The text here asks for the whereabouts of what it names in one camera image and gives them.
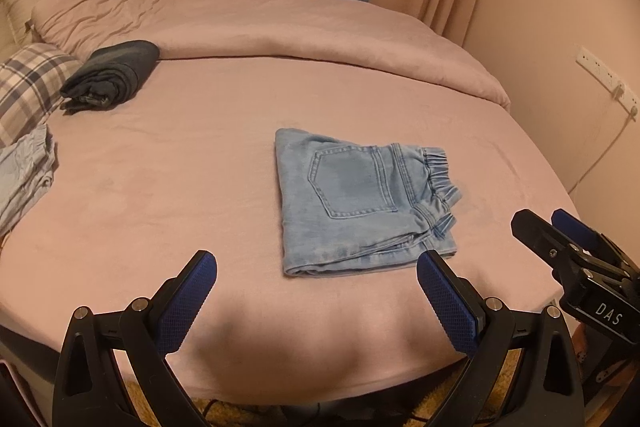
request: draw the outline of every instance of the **elastic waistband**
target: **elastic waistband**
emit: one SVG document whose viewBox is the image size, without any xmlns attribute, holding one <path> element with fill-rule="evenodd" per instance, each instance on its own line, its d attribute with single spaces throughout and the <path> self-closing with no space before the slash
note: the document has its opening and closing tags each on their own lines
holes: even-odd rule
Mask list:
<svg viewBox="0 0 640 427">
<path fill-rule="evenodd" d="M 422 147 L 424 164 L 429 170 L 429 183 L 433 193 L 448 207 L 460 201 L 462 193 L 449 179 L 449 163 L 444 149 Z"/>
</svg>

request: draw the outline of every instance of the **white pillow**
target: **white pillow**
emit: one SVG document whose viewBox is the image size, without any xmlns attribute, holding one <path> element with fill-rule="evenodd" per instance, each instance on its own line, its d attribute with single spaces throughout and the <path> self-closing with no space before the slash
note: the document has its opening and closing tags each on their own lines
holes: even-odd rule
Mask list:
<svg viewBox="0 0 640 427">
<path fill-rule="evenodd" d="M 33 42 L 30 21 L 31 11 L 39 0 L 4 0 L 8 12 L 9 28 L 18 46 Z"/>
<path fill-rule="evenodd" d="M 9 25 L 8 13 L 4 1 L 0 0 L 0 64 L 18 51 L 14 33 Z"/>
</svg>

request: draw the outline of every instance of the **light blue jeans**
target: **light blue jeans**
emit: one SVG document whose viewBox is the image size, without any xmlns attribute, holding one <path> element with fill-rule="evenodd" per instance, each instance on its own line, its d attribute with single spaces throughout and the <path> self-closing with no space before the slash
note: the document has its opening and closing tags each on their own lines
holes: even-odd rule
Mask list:
<svg viewBox="0 0 640 427">
<path fill-rule="evenodd" d="M 299 129 L 276 132 L 284 272 L 348 275 L 453 255 L 460 198 L 443 149 L 360 146 Z"/>
</svg>

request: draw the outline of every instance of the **wall socket strip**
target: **wall socket strip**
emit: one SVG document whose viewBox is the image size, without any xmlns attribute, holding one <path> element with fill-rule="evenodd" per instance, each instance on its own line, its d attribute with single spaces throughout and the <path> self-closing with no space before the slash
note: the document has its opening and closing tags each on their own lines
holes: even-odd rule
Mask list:
<svg viewBox="0 0 640 427">
<path fill-rule="evenodd" d="M 632 115 L 634 120 L 638 119 L 638 97 L 622 78 L 607 68 L 602 60 L 586 48 L 581 47 L 578 50 L 575 61 L 595 76 L 613 96 L 616 96 L 622 107 Z"/>
</svg>

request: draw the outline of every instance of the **plug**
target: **plug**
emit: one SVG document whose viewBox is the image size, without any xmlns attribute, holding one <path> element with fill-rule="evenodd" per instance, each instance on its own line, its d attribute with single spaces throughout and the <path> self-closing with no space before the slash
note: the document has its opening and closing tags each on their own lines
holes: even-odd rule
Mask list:
<svg viewBox="0 0 640 427">
<path fill-rule="evenodd" d="M 626 86 L 624 82 L 619 82 L 616 86 L 616 89 L 613 90 L 613 98 L 615 100 L 620 100 L 622 95 L 625 94 Z"/>
</svg>

